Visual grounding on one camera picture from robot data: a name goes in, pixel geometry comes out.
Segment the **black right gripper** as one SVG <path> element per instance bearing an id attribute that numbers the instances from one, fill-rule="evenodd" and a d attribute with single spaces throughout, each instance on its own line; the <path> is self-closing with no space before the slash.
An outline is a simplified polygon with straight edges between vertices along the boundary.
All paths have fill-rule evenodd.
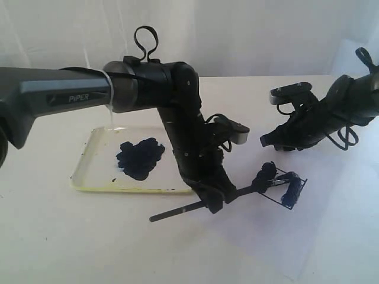
<path id="1" fill-rule="evenodd" d="M 294 111 L 288 121 L 260 137 L 262 147 L 276 151 L 302 151 L 315 146 L 326 137 L 325 113 L 314 109 Z"/>

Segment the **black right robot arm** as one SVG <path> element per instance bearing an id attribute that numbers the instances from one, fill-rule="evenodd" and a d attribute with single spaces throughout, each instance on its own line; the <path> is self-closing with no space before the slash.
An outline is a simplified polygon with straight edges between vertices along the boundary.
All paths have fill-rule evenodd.
<path id="1" fill-rule="evenodd" d="M 271 105 L 291 104 L 294 109 L 287 113 L 286 123 L 260 137 L 262 147 L 301 151 L 324 138 L 343 151 L 355 146 L 359 138 L 352 127 L 364 127 L 378 116 L 378 66 L 365 48 L 356 49 L 355 54 L 369 74 L 357 79 L 342 75 L 321 100 L 312 93 L 308 82 L 272 89 Z"/>

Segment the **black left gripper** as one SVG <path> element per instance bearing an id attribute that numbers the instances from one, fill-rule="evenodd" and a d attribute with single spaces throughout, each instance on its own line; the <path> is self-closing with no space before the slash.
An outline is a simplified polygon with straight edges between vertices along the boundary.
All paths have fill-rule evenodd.
<path id="1" fill-rule="evenodd" d="M 211 213 L 221 210 L 224 202 L 229 204 L 237 198 L 237 189 L 223 167 L 223 151 L 211 150 L 200 156 L 196 151 L 175 150 L 174 157 L 183 181 Z"/>

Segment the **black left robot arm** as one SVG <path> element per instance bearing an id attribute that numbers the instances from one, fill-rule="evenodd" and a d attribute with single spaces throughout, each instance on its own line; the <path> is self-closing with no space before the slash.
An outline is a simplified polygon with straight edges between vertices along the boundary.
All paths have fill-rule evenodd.
<path id="1" fill-rule="evenodd" d="M 102 70 L 1 68 L 1 159 L 20 149 L 38 117 L 105 105 L 114 113 L 157 109 L 184 182 L 212 212 L 237 197 L 222 162 L 235 125 L 201 113 L 199 77 L 184 62 L 126 56 Z"/>

